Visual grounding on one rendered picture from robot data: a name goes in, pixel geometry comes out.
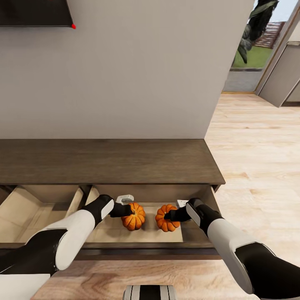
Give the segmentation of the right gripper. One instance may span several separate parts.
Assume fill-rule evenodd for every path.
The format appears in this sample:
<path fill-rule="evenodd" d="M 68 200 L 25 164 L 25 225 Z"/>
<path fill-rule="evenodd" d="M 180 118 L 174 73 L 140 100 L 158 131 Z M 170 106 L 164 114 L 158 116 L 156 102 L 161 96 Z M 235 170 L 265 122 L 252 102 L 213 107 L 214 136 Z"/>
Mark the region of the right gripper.
<path fill-rule="evenodd" d="M 165 220 L 170 219 L 171 221 L 180 221 L 180 222 L 184 222 L 184 221 L 190 221 L 185 219 L 182 216 L 182 212 L 181 212 L 182 208 L 178 209 L 178 210 L 170 210 L 169 213 L 166 213 L 166 215 L 164 216 Z"/>

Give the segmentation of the pumpkin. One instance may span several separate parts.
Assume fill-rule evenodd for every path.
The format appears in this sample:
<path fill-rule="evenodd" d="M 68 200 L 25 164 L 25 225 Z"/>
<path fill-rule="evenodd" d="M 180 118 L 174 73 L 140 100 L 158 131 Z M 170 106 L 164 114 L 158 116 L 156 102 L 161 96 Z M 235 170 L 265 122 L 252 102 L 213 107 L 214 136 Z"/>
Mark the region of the pumpkin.
<path fill-rule="evenodd" d="M 123 226 L 129 231 L 138 230 L 145 223 L 145 212 L 138 203 L 129 203 L 131 205 L 131 215 L 122 216 Z"/>
<path fill-rule="evenodd" d="M 177 207 L 174 207 L 171 204 L 163 205 L 161 209 L 158 209 L 157 215 L 155 216 L 157 226 L 162 229 L 163 232 L 173 232 L 180 226 L 180 221 L 171 221 L 170 219 L 164 219 L 164 216 L 166 215 L 166 213 L 169 213 L 170 210 L 177 210 Z"/>

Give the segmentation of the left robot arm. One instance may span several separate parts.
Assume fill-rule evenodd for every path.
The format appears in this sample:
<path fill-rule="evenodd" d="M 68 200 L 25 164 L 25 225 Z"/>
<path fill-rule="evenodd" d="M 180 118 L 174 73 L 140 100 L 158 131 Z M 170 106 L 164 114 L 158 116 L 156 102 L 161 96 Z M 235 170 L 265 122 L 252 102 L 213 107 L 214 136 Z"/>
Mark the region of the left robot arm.
<path fill-rule="evenodd" d="M 132 195 L 116 202 L 102 195 L 74 214 L 47 225 L 27 244 L 0 256 L 0 300 L 31 300 L 49 278 L 70 266 L 94 228 L 110 217 L 131 215 Z"/>

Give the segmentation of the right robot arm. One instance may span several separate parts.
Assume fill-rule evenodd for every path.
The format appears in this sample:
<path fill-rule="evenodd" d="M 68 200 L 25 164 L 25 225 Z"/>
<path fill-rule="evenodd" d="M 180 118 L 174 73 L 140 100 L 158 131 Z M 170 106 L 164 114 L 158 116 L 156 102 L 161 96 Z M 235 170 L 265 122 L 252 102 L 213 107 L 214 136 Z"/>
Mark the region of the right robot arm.
<path fill-rule="evenodd" d="M 165 220 L 192 219 L 212 242 L 239 287 L 260 300 L 300 300 L 300 267 L 277 258 L 261 240 L 241 231 L 201 199 L 177 200 Z"/>

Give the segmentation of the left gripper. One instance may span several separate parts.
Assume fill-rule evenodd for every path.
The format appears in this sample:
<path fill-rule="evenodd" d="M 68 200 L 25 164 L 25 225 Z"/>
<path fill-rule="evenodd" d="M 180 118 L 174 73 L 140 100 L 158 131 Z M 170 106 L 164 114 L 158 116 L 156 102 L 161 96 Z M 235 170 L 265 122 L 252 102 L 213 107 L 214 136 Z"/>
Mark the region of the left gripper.
<path fill-rule="evenodd" d="M 131 215 L 131 205 L 121 205 L 119 204 L 119 210 L 115 215 L 111 215 L 110 217 L 122 217 L 122 216 L 130 216 Z"/>

